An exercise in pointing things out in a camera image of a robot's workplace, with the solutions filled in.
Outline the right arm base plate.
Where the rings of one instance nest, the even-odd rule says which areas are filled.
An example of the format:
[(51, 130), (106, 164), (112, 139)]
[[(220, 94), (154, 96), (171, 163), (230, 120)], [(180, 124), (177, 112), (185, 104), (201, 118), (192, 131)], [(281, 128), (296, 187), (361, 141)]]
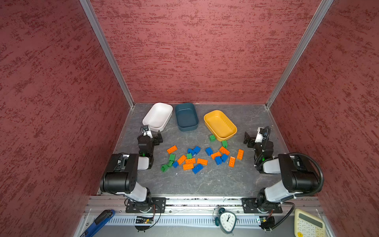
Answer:
[(278, 202), (269, 202), (255, 197), (242, 198), (242, 208), (244, 213), (249, 214), (281, 214), (283, 213), (281, 204)]

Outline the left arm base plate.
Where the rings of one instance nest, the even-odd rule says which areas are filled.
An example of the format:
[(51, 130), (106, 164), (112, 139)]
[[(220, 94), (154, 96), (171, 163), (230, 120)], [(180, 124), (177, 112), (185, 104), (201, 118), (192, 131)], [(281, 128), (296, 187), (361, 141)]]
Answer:
[(152, 197), (147, 198), (144, 202), (137, 202), (128, 199), (126, 202), (126, 213), (141, 213), (141, 214), (160, 214), (165, 212), (167, 198)]

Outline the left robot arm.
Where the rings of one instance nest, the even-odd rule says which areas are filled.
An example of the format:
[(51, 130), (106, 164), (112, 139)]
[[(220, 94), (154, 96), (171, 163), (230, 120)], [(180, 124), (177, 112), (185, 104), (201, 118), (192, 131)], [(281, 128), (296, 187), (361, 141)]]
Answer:
[(154, 147), (163, 142), (161, 132), (149, 136), (139, 135), (137, 154), (112, 154), (100, 181), (100, 191), (128, 199), (127, 209), (141, 213), (155, 212), (151, 192), (137, 182), (139, 170), (151, 169), (154, 164)]

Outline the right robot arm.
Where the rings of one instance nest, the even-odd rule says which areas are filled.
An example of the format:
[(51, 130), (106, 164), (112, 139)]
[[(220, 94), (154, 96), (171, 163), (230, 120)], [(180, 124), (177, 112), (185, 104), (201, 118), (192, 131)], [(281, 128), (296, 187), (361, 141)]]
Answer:
[(322, 190), (324, 175), (320, 165), (301, 153), (273, 157), (269, 128), (260, 128), (256, 137), (244, 134), (244, 144), (254, 150), (254, 167), (261, 174), (279, 174), (281, 180), (260, 189), (256, 197), (242, 198), (244, 213), (281, 213), (285, 201), (312, 196)]

